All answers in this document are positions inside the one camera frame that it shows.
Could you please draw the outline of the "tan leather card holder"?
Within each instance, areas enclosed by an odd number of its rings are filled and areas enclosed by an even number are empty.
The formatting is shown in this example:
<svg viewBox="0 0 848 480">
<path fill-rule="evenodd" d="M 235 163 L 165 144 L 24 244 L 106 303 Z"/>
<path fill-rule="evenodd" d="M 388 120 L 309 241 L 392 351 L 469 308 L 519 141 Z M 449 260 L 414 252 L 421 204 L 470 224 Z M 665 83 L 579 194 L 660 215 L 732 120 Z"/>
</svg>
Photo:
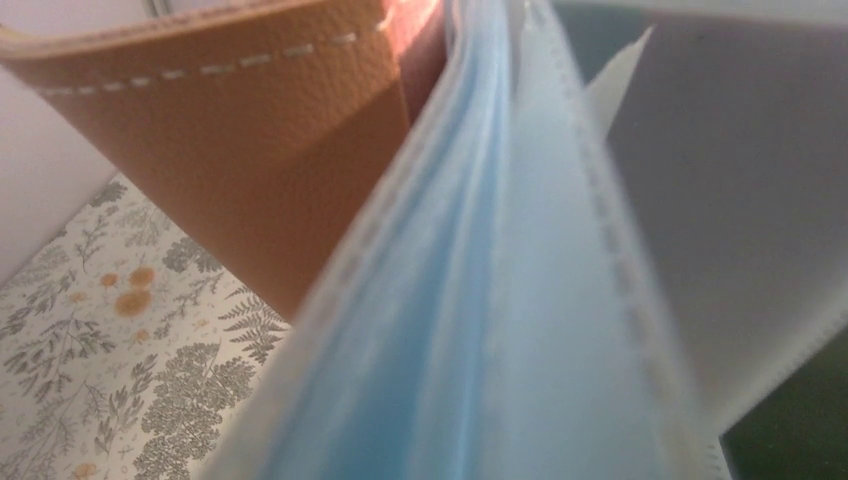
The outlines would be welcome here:
<svg viewBox="0 0 848 480">
<path fill-rule="evenodd" d="M 148 7 L 1 68 L 289 324 L 207 479 L 846 477 L 845 2 Z"/>
</svg>

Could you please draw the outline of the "floral table cloth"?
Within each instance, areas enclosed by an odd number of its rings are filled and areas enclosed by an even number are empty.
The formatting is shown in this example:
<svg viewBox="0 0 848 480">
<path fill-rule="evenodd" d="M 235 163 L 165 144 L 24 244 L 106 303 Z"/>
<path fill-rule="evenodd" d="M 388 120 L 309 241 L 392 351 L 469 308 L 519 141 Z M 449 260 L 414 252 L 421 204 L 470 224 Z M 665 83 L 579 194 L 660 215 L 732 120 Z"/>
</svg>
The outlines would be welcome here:
<svg viewBox="0 0 848 480">
<path fill-rule="evenodd" d="M 2 287 L 2 477 L 209 478 L 289 330 L 114 178 Z"/>
</svg>

